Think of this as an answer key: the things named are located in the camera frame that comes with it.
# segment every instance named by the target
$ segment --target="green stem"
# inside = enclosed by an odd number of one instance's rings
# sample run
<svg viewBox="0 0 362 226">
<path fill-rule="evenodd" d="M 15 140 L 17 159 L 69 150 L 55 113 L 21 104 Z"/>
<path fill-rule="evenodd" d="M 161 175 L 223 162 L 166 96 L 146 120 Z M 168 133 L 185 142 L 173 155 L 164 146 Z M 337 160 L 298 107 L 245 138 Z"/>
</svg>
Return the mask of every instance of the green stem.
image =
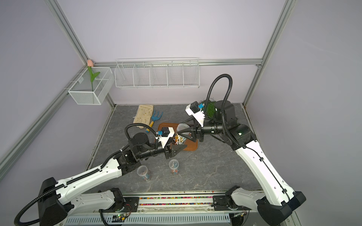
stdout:
<svg viewBox="0 0 362 226">
<path fill-rule="evenodd" d="M 90 74 L 90 78 L 92 78 L 92 76 L 93 76 L 93 71 L 92 71 L 92 68 L 90 67 L 90 66 L 88 66 L 88 71 L 89 71 L 89 74 Z"/>
</svg>

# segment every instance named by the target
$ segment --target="wire basket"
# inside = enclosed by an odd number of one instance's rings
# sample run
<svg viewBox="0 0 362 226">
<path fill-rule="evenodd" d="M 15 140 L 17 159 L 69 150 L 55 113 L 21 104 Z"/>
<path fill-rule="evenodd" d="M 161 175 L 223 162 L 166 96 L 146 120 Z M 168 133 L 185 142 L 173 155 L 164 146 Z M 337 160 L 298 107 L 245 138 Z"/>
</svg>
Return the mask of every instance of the wire basket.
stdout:
<svg viewBox="0 0 362 226">
<path fill-rule="evenodd" d="M 92 67 L 92 72 L 100 72 L 93 81 L 93 87 L 91 75 L 88 69 L 85 68 L 82 75 L 68 90 L 70 96 L 72 96 L 79 105 L 101 105 L 114 83 L 111 68 Z"/>
<path fill-rule="evenodd" d="M 115 85 L 131 88 L 183 88 L 200 86 L 198 61 L 117 64 Z"/>
</svg>

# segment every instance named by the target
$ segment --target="green leaf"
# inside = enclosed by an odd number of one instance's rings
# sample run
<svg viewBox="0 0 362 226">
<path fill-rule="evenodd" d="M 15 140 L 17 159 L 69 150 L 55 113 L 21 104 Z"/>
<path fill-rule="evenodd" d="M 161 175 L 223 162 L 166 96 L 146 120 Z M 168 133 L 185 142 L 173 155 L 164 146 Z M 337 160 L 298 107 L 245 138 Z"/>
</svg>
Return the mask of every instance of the green leaf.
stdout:
<svg viewBox="0 0 362 226">
<path fill-rule="evenodd" d="M 100 72 L 96 72 L 90 76 L 90 82 L 93 83 L 94 79 L 99 75 Z"/>
<path fill-rule="evenodd" d="M 92 71 L 92 68 L 91 68 L 90 66 L 88 66 L 88 71 L 89 71 L 90 76 L 92 76 L 92 75 L 93 75 L 93 71 Z"/>
</svg>

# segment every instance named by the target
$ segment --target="plastic cup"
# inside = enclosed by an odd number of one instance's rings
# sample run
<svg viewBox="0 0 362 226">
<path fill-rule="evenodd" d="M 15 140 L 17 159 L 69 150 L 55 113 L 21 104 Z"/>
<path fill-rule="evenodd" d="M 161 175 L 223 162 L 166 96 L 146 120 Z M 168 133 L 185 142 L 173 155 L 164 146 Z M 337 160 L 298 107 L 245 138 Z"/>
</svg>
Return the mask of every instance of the plastic cup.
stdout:
<svg viewBox="0 0 362 226">
<path fill-rule="evenodd" d="M 170 167 L 171 169 L 171 174 L 172 175 L 178 175 L 180 173 L 180 170 L 178 168 L 179 166 L 179 163 L 176 159 L 173 159 L 171 160 L 169 163 L 168 163 L 168 166 Z"/>
<path fill-rule="evenodd" d="M 176 128 L 176 131 L 180 131 L 180 130 L 183 130 L 183 129 L 187 129 L 187 128 L 190 128 L 189 125 L 185 124 L 185 123 L 180 123 L 177 128 Z M 179 142 L 177 144 L 184 144 L 185 141 L 186 141 L 186 138 L 185 137 L 182 137 L 182 136 L 179 136 L 177 135 L 177 138 L 179 140 Z"/>
<path fill-rule="evenodd" d="M 152 178 L 151 171 L 147 166 L 140 166 L 137 169 L 138 176 L 141 176 L 145 181 L 149 181 Z"/>
</svg>

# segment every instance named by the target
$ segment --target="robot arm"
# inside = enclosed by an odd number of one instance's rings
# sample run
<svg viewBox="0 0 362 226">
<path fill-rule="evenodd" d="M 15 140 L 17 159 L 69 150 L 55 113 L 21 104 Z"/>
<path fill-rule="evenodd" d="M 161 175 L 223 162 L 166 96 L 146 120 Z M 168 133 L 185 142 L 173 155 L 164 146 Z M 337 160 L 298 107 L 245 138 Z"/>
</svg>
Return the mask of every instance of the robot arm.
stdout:
<svg viewBox="0 0 362 226">
<path fill-rule="evenodd" d="M 138 133 L 132 138 L 128 128 L 144 126 L 155 135 L 156 142 L 150 143 L 145 133 Z M 113 178 L 125 175 L 139 166 L 140 160 L 148 159 L 161 153 L 166 159 L 174 157 L 186 145 L 171 147 L 174 130 L 172 127 L 163 127 L 155 132 L 151 127 L 142 123 L 134 123 L 125 128 L 128 145 L 110 155 L 102 165 L 94 167 L 78 175 L 56 181 L 49 178 L 43 181 L 39 196 L 26 205 L 15 217 L 16 226 L 40 223 L 40 226 L 52 226 L 67 216 L 91 209 L 110 209 L 113 212 L 122 211 L 126 201 L 119 189 L 110 191 L 82 194 L 83 192 Z M 39 219 L 30 222 L 21 222 L 21 216 L 36 202 L 38 202 Z"/>
<path fill-rule="evenodd" d="M 224 100 L 215 102 L 213 118 L 206 120 L 204 109 L 207 108 L 213 86 L 222 77 L 229 79 L 228 91 Z M 194 142 L 197 139 L 203 142 L 204 135 L 216 138 L 214 135 L 219 134 L 222 141 L 230 145 L 246 162 L 264 191 L 264 193 L 254 193 L 235 186 L 226 192 L 228 201 L 225 207 L 233 209 L 237 206 L 246 206 L 257 210 L 269 225 L 278 225 L 305 202 L 306 198 L 302 192 L 294 191 L 278 174 L 250 128 L 237 122 L 234 105 L 227 101 L 231 86 L 230 75 L 218 76 L 209 89 L 205 106 L 194 102 L 186 107 L 188 115 L 193 116 L 194 125 L 179 131 L 178 134 Z"/>
</svg>

